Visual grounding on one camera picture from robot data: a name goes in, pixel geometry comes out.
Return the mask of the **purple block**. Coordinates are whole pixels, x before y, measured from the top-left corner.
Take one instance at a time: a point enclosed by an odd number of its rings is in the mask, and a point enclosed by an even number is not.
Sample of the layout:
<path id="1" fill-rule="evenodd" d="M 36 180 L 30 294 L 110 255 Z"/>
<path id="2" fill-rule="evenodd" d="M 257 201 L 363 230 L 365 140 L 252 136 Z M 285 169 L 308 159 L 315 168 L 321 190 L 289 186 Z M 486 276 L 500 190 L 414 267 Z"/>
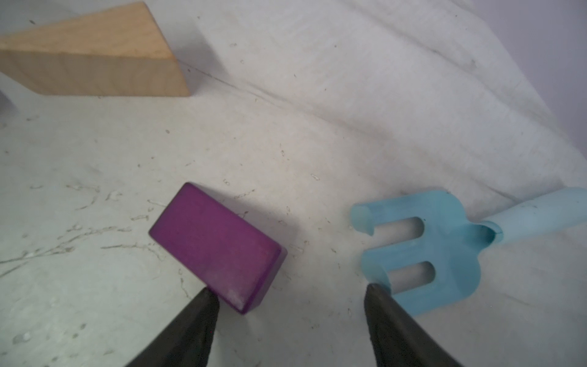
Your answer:
<path id="1" fill-rule="evenodd" d="M 185 183 L 149 235 L 241 314 L 261 304 L 287 249 L 192 183 Z"/>

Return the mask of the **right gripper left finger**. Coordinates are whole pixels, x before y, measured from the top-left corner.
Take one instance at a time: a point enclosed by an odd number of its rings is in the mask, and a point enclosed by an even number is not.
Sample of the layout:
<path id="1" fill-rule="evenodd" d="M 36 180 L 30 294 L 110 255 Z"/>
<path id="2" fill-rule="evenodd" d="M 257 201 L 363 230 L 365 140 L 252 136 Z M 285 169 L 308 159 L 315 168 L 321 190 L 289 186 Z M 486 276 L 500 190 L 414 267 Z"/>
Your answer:
<path id="1" fill-rule="evenodd" d="M 217 295 L 206 287 L 128 365 L 206 366 L 219 311 Z"/>

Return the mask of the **wooden triangle block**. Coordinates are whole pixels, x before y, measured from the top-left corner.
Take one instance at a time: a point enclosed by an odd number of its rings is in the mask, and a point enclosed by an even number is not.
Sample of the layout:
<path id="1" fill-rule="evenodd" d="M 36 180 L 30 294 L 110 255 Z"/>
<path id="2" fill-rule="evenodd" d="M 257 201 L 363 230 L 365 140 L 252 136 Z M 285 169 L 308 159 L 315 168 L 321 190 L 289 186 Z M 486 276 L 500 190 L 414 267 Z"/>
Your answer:
<path id="1" fill-rule="evenodd" d="M 45 96 L 190 95 L 144 2 L 3 36 L 1 72 Z"/>

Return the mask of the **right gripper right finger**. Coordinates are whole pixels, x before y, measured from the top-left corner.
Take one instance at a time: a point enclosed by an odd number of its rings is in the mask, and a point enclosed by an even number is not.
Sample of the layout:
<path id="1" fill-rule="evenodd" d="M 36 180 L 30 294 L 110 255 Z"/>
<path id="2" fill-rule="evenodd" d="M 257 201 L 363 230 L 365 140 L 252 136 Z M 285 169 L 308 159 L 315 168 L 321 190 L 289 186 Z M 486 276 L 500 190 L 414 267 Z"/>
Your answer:
<path id="1" fill-rule="evenodd" d="M 365 316 L 378 366 L 460 366 L 379 284 L 369 284 Z"/>

